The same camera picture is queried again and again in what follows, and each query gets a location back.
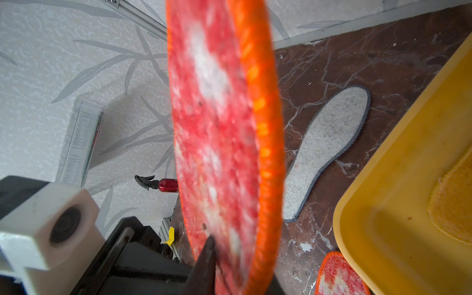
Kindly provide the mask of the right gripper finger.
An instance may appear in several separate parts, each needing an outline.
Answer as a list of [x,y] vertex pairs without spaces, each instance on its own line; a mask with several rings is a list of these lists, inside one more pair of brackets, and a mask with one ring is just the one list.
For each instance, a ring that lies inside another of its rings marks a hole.
[[186,280],[183,295],[214,295],[216,281],[215,238],[207,238],[197,262]]

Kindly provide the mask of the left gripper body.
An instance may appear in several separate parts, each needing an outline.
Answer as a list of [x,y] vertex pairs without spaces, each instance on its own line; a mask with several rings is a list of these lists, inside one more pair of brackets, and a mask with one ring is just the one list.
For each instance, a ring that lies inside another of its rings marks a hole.
[[191,270],[169,257],[152,227],[133,216],[119,221],[71,294],[180,295]]

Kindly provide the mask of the red insole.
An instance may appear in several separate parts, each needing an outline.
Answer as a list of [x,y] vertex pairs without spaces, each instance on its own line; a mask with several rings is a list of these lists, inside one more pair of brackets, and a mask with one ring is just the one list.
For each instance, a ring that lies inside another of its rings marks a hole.
[[322,262],[314,295],[370,295],[367,284],[340,251],[329,252]]
[[216,246],[215,293],[262,295],[278,256],[285,154],[264,1],[168,1],[175,161],[186,234]]

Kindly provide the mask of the grey insole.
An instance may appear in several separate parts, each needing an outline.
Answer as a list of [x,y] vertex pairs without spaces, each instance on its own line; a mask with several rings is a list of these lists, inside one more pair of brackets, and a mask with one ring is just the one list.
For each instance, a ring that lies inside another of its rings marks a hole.
[[353,145],[370,106],[370,92],[353,86],[335,94],[312,119],[285,178],[285,222],[297,220],[320,175]]

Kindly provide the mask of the yellow insole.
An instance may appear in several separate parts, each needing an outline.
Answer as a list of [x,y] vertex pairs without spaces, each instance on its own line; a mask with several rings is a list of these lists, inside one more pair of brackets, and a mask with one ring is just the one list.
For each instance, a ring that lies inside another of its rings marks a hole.
[[427,206],[433,225],[459,242],[472,243],[472,150],[435,186]]

